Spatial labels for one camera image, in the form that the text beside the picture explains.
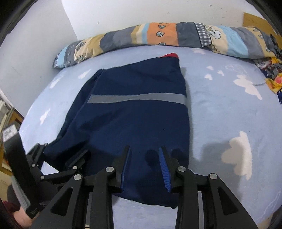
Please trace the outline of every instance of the leaf pattern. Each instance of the leaf pattern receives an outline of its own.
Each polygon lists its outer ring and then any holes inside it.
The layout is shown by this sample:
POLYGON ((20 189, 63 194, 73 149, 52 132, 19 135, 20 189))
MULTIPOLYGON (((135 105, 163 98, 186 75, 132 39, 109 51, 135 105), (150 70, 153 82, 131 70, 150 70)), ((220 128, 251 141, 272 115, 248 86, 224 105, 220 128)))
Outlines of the leaf pattern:
POLYGON ((80 43, 76 46, 76 51, 80 50, 80 48, 81 48, 82 46, 84 46, 84 45, 85 45, 85 42, 80 42, 80 43))
POLYGON ((157 37, 162 37, 164 34, 165 34, 165 33, 161 32, 161 31, 158 31, 158 32, 156 33, 156 36, 157 36, 157 37))
POLYGON ((86 54, 85 54, 85 53, 83 53, 82 55, 79 55, 79 56, 75 57, 75 61, 76 61, 77 63, 80 63, 80 62, 84 61, 85 59, 86 59, 86 54))

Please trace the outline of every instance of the light blue bedsheet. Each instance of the light blue bedsheet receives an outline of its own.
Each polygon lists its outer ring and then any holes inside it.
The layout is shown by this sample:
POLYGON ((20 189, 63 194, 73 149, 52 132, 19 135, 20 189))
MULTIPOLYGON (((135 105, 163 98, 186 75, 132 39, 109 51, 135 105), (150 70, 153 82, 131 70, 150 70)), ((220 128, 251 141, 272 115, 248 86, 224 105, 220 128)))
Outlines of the light blue bedsheet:
MULTIPOLYGON (((117 50, 63 69, 39 95, 21 125, 28 152, 50 143, 84 83, 111 68, 175 52, 186 80, 190 117, 189 168, 217 173, 258 224, 282 204, 282 106, 250 61, 205 49, 143 46, 117 50)), ((44 174, 55 170, 47 164, 44 174)), ((174 228, 176 209, 118 199, 115 228, 174 228)))

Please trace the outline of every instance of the checkered fabric patch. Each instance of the checkered fabric patch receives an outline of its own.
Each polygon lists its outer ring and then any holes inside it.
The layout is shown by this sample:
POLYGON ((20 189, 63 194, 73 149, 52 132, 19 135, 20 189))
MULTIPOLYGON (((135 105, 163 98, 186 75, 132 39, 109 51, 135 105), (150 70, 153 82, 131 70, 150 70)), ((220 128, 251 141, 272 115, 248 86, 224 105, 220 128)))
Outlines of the checkered fabric patch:
POLYGON ((199 34, 202 47, 210 45, 212 43, 212 41, 211 41, 209 34, 205 30, 205 25, 202 24, 202 23, 196 23, 195 22, 195 26, 196 26, 197 32, 199 34))

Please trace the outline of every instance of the wooden furniture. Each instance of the wooden furniture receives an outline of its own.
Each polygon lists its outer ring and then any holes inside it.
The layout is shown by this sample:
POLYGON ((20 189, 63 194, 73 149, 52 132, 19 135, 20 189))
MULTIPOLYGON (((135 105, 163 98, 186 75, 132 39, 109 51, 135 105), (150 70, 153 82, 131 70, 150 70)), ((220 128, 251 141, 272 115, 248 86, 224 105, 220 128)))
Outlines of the wooden furniture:
POLYGON ((243 26, 255 26, 265 32, 267 35, 272 34, 276 38, 278 46, 282 48, 282 37, 274 32, 273 28, 267 22, 267 20, 254 16, 252 14, 244 13, 243 26))
POLYGON ((0 171, 11 176, 12 170, 9 167, 8 162, 4 159, 4 144, 2 142, 2 131, 5 129, 6 126, 15 123, 15 125, 19 128, 23 122, 23 117, 14 109, 11 108, 5 119, 5 123, 1 129, 1 138, 0 138, 0 171))

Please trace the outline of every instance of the white cloud pattern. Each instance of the white cloud pattern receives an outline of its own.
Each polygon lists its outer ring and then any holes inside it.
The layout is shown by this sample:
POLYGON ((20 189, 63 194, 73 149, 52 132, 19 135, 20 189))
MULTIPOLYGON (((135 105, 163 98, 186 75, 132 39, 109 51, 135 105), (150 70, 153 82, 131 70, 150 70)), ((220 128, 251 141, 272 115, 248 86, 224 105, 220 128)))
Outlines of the white cloud pattern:
POLYGON ((51 108, 49 108, 47 111, 45 111, 45 113, 40 117, 40 125, 42 125, 49 113, 49 111, 51 110, 51 108))
POLYGON ((244 131, 239 134, 239 137, 229 141, 231 148, 223 152, 221 161, 235 165, 234 173, 239 176, 246 175, 249 180, 252 176, 252 151, 247 134, 244 131))
POLYGON ((50 89, 52 89, 59 81, 60 81, 60 79, 63 77, 63 75, 62 76, 60 76, 59 78, 57 78, 56 80, 54 80, 51 84, 50 84, 50 89))
POLYGON ((246 75, 237 75, 238 79, 233 82, 240 87, 245 88, 245 92, 250 95, 255 95, 258 99, 262 100, 262 97, 253 83, 246 79, 246 75))
POLYGON ((206 78, 206 79, 209 79, 209 80, 212 80, 211 74, 206 74, 206 75, 205 75, 205 78, 206 78))
POLYGON ((202 55, 205 55, 206 52, 203 49, 198 49, 198 48, 192 48, 194 53, 200 53, 202 55))
POLYGON ((222 71, 222 70, 217 71, 217 73, 218 73, 218 74, 221 74, 222 76, 224 76, 224 74, 223 74, 223 71, 222 71))
POLYGON ((90 71, 90 69, 89 69, 88 71, 82 73, 81 75, 79 75, 78 78, 79 78, 79 79, 83 79, 83 78, 87 75, 87 73, 88 73, 89 71, 90 71))
POLYGON ((212 66, 207 66, 206 68, 213 71, 213 67, 212 66))

